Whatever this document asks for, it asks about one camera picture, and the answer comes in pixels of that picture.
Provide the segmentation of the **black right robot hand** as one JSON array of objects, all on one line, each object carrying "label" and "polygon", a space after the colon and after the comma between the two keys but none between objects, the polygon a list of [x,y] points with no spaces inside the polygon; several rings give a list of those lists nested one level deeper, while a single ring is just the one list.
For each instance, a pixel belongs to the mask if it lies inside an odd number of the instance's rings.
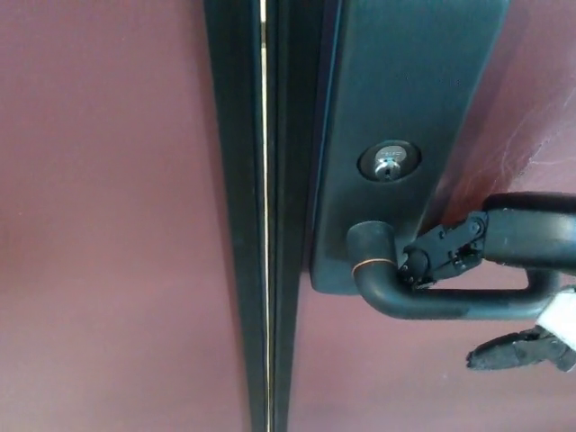
[{"label": "black right robot hand", "polygon": [[[519,320],[542,313],[575,271],[575,199],[504,193],[454,225],[438,225],[404,248],[401,280],[424,298],[461,306],[463,320]],[[520,289],[441,290],[435,284],[489,261],[525,271]]]}]

